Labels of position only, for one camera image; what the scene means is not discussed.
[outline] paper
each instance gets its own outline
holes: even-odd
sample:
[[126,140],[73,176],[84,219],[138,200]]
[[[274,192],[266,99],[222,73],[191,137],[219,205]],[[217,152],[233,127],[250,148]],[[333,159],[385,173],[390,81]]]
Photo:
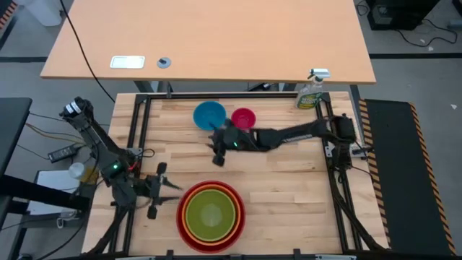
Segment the paper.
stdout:
[[114,56],[110,61],[111,69],[143,69],[144,56]]

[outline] cleaning spray bottle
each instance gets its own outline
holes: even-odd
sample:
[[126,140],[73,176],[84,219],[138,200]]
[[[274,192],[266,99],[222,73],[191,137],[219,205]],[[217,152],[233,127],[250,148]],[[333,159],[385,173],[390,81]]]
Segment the cleaning spray bottle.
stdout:
[[314,108],[323,94],[323,80],[330,77],[331,73],[328,69],[311,69],[308,79],[313,78],[313,81],[310,84],[305,84],[298,92],[295,107],[301,109]]

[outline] white label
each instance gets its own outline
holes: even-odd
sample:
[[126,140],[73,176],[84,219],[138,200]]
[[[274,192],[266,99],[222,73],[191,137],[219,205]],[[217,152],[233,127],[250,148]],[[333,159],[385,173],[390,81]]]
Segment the white label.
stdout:
[[74,112],[74,109],[71,108],[71,105],[66,105],[66,109],[67,109],[67,112],[69,113],[73,113]]
[[143,69],[144,56],[114,56],[110,61],[111,69]]
[[80,110],[79,106],[75,103],[75,101],[71,102],[72,107],[77,113],[81,113],[82,111]]

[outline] desk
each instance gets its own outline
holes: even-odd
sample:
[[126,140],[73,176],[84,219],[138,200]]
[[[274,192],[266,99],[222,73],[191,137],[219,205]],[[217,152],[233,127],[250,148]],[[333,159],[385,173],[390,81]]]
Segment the desk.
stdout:
[[[280,129],[317,118],[314,109],[296,109],[293,97],[272,98],[271,95],[281,94],[266,92],[252,95],[265,95],[266,98],[213,100],[223,104],[227,115],[239,107],[253,109],[257,116],[256,127]],[[345,113],[354,118],[348,92],[331,92],[330,96],[334,114]],[[341,253],[320,139],[284,144],[268,153],[227,152],[225,166],[220,168],[212,164],[213,152],[205,145],[209,143],[210,131],[198,129],[192,119],[194,108],[204,100],[177,98],[156,99],[150,103],[144,148],[152,148],[156,154],[143,160],[141,173],[154,174],[158,163],[167,162],[169,180],[184,189],[201,181],[218,180],[239,192],[246,208],[245,229],[237,243],[221,254],[292,254],[294,248],[300,248],[302,254]],[[119,94],[115,103],[109,135],[120,147],[127,145],[135,99],[135,94]],[[141,108],[138,115],[139,127],[134,144],[138,144],[140,138],[143,111]],[[367,170],[367,163],[360,159],[354,159],[353,165]],[[359,221],[377,242],[387,247],[369,175],[355,169],[347,174]],[[161,190],[165,196],[180,196],[182,193],[165,187]],[[114,215],[114,208],[110,206],[112,200],[109,188],[97,188],[83,252],[96,244],[111,223]],[[138,199],[139,204],[143,202],[145,198]],[[135,212],[129,255],[165,255],[168,249],[174,250],[175,255],[198,254],[178,234],[175,225],[177,206],[178,201],[162,205],[156,220],[147,219],[147,208]],[[352,247],[352,234],[345,217],[344,220]],[[124,230],[123,223],[117,251],[122,250]]]
[[[375,83],[352,0],[80,0],[69,16],[100,79],[297,83],[328,68],[327,82]],[[146,61],[111,69],[113,56]],[[92,78],[67,21],[41,76]]]

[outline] blue bowl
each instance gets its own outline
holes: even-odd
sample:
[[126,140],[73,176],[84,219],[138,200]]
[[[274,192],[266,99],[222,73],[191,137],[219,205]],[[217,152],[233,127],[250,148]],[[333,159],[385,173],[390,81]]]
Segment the blue bowl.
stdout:
[[210,124],[219,128],[225,123],[226,110],[218,102],[206,101],[196,107],[193,118],[200,129],[213,130]]

